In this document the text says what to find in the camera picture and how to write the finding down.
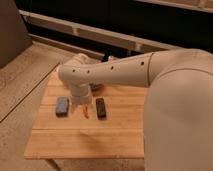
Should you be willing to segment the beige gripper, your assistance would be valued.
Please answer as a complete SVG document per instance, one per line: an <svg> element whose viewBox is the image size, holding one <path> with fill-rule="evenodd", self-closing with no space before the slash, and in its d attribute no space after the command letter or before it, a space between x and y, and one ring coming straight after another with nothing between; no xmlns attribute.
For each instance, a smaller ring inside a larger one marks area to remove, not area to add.
<svg viewBox="0 0 213 171"><path fill-rule="evenodd" d="M89 119L88 105L92 102L91 88L88 84L71 85L70 86L71 102L75 105L82 105L83 115Z"/></svg>

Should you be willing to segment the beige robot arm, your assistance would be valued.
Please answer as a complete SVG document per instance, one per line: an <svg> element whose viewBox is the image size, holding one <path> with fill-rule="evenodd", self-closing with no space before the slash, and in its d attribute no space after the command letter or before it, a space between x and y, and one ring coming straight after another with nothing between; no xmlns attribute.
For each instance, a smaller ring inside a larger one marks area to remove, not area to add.
<svg viewBox="0 0 213 171"><path fill-rule="evenodd" d="M77 54L58 74L76 105L91 101L91 83L148 89L145 171L213 171L212 53L175 49L96 64Z"/></svg>

